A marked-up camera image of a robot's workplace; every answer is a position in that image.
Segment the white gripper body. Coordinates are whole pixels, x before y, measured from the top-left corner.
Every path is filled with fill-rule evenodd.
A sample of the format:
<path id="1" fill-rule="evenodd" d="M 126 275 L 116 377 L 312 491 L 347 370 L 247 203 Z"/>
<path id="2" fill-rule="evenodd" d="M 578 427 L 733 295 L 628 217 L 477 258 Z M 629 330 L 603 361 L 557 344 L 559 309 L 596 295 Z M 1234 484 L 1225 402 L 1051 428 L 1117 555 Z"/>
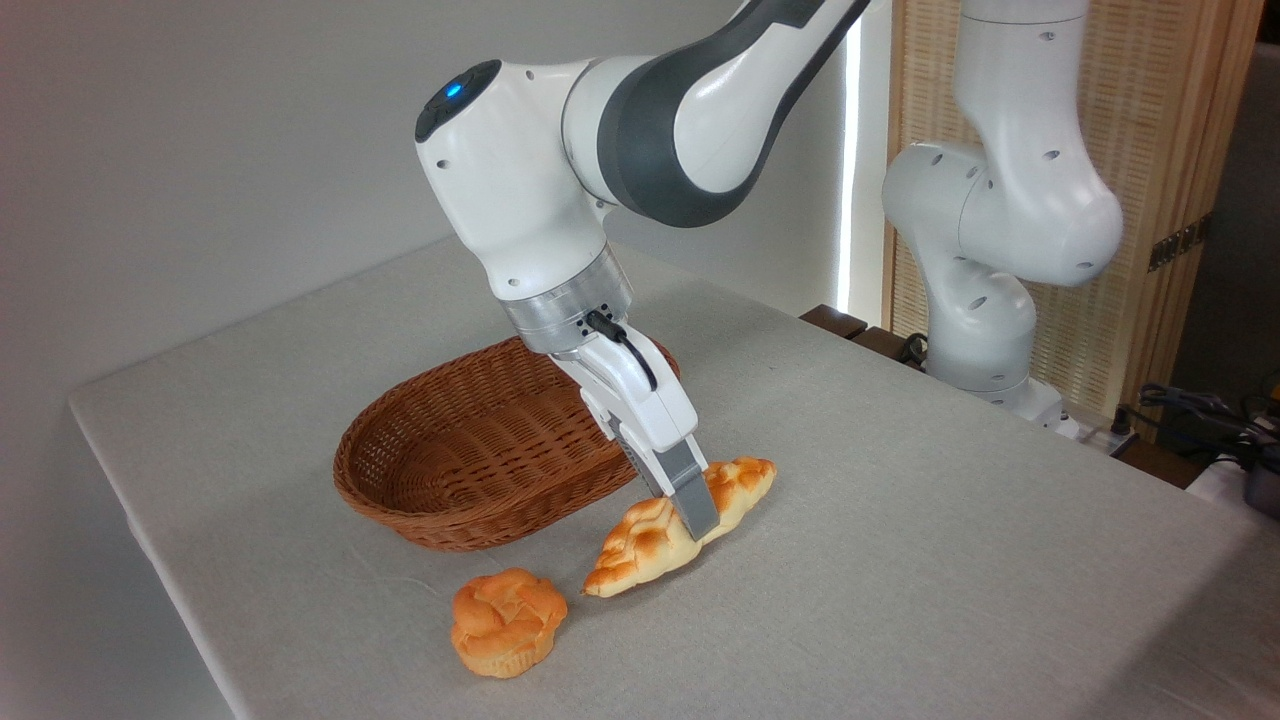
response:
<path id="1" fill-rule="evenodd" d="M 692 404 L 655 343 L 626 322 L 620 325 L 621 342 L 593 333 L 576 350 L 550 359 L 579 383 L 608 438 L 614 438 L 614 416 L 644 443 L 678 443 L 698 427 Z"/>

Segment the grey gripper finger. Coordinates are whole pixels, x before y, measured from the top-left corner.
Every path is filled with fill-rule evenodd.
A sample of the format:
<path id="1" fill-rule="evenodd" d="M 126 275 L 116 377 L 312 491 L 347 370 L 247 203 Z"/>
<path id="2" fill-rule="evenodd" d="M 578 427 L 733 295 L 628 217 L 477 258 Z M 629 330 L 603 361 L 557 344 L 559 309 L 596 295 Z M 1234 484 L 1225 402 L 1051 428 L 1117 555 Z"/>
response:
<path id="1" fill-rule="evenodd" d="M 636 439 L 622 423 L 611 430 L 654 497 L 668 498 L 695 541 L 704 541 L 719 525 L 721 515 L 710 496 L 704 470 L 707 460 L 692 436 L 666 451 L 655 451 Z"/>

